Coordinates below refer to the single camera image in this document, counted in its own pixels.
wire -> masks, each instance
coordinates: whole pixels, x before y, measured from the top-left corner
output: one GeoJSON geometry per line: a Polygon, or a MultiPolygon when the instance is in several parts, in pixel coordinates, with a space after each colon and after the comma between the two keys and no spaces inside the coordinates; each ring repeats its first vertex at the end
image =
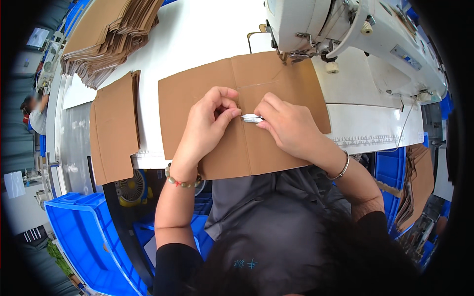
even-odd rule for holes
{"type": "Polygon", "coordinates": [[[395,152],[395,151],[398,150],[398,148],[400,147],[401,136],[403,136],[403,131],[405,130],[405,125],[407,124],[408,117],[410,116],[411,110],[413,109],[413,105],[415,105],[417,102],[418,102],[418,98],[415,99],[415,101],[413,102],[413,104],[410,107],[410,110],[408,111],[407,118],[405,119],[405,123],[403,124],[403,127],[401,128],[401,133],[400,133],[400,137],[398,138],[397,147],[394,150],[391,150],[391,151],[382,150],[383,152],[395,152]]]}

ruler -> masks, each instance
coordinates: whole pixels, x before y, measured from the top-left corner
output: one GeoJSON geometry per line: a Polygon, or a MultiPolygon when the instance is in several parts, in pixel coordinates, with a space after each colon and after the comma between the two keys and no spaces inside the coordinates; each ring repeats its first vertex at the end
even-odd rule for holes
{"type": "Polygon", "coordinates": [[[363,135],[363,136],[348,136],[348,137],[334,137],[331,138],[340,148],[354,148],[373,146],[380,144],[397,144],[399,137],[397,135],[363,135]]]}

flattened cardboard box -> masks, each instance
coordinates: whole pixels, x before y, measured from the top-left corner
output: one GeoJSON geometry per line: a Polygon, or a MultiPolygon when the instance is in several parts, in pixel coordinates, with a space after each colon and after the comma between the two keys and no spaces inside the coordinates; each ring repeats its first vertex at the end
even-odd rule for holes
{"type": "MultiPolygon", "coordinates": [[[[275,52],[234,56],[189,69],[158,82],[164,155],[172,159],[191,107],[213,86],[239,92],[242,114],[253,113],[264,94],[307,106],[320,131],[331,132],[328,110],[310,60],[284,66],[275,52]]],[[[216,148],[199,163],[204,179],[225,179],[308,165],[275,144],[269,132],[234,118],[216,148]]]]}
{"type": "Polygon", "coordinates": [[[95,182],[133,177],[130,156],[140,149],[136,105],[140,71],[97,91],[91,105],[90,141],[95,182]]]}

gray shirt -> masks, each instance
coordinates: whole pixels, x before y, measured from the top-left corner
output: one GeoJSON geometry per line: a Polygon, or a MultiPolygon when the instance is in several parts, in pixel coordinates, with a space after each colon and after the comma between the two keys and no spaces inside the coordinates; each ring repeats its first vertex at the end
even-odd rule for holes
{"type": "Polygon", "coordinates": [[[46,106],[43,112],[40,112],[39,109],[35,109],[29,115],[29,122],[31,127],[40,135],[46,135],[46,113],[48,107],[46,106]]]}

worker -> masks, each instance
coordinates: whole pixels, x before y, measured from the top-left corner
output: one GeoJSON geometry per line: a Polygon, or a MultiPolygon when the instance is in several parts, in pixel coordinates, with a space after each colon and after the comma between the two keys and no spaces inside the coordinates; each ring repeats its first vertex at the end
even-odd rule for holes
{"type": "Polygon", "coordinates": [[[257,127],[314,165],[214,180],[205,229],[215,243],[203,261],[187,185],[240,115],[237,96],[214,87],[189,112],[156,208],[154,295],[378,295],[394,281],[410,287],[418,270],[389,238],[370,173],[318,130],[308,108],[272,93],[254,111],[264,118],[257,127]]]}
{"type": "Polygon", "coordinates": [[[45,94],[40,102],[33,95],[28,95],[20,106],[23,115],[29,115],[31,127],[40,135],[46,135],[48,101],[49,94],[45,94]]]}

